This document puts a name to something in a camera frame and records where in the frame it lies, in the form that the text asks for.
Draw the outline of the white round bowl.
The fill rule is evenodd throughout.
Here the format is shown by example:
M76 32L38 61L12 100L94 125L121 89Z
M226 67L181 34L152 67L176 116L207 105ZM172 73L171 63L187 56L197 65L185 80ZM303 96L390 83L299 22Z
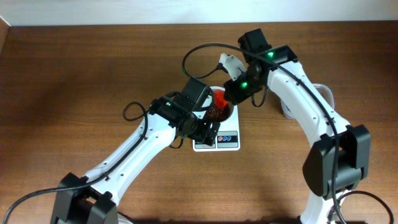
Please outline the white round bowl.
M212 89L213 91L214 91L214 90L217 90L217 89L219 89L219 90L224 90L224 88L221 88L221 87L219 87L219 86L212 86L211 89ZM233 111L234 111L234 106L233 106L229 101L228 101L228 106L229 106L229 108L230 108L230 113L229 113L229 117L228 117L227 120L229 120L230 117L232 117L232 114L233 114Z

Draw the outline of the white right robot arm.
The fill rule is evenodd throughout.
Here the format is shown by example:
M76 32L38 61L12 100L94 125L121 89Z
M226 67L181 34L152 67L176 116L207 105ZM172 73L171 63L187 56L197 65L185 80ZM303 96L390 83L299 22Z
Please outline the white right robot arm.
M300 222L344 223L344 198L368 176L369 131L350 125L330 106L288 45L272 47L260 29L245 33L238 44L243 62L233 55L220 57L231 77L224 84L225 99L237 105L263 88L281 99L311 146L302 167L310 195Z

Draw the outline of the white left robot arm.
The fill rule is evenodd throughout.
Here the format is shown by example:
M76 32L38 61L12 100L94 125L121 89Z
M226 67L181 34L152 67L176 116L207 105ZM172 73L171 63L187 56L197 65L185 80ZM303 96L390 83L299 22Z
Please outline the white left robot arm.
M61 180L51 223L129 223L117 206L161 150L177 137L209 146L215 142L220 124L197 116L213 104L212 96L192 100L177 92L155 99L137 129L108 158L83 177L69 173Z

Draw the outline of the red plastic measuring scoop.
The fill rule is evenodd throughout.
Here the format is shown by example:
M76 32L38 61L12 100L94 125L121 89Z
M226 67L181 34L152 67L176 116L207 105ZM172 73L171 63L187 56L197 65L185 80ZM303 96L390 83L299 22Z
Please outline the red plastic measuring scoop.
M225 108L228 105L228 101L224 98L224 90L214 90L215 95L215 105L221 109Z

